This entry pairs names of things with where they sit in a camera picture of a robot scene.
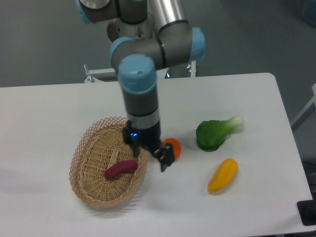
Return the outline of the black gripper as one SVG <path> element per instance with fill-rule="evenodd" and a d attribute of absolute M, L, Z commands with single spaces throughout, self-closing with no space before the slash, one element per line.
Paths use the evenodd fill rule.
<path fill-rule="evenodd" d="M 139 129 L 133 127 L 133 122 L 128 120 L 122 130 L 123 142 L 131 148 L 135 158 L 140 155 L 139 148 L 143 148 L 153 154 L 160 163 L 161 172 L 165 172 L 174 162 L 174 152 L 171 144 L 162 145 L 160 134 L 159 121 L 154 126 Z"/>

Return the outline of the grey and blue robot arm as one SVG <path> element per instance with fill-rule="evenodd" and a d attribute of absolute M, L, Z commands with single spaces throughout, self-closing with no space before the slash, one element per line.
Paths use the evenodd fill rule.
<path fill-rule="evenodd" d="M 203 31 L 190 26 L 180 0 L 78 0 L 76 6 L 87 24 L 114 23 L 110 63 L 127 113 L 123 141 L 135 157 L 145 149 L 166 170 L 175 157 L 160 140 L 157 71 L 201 59 Z"/>

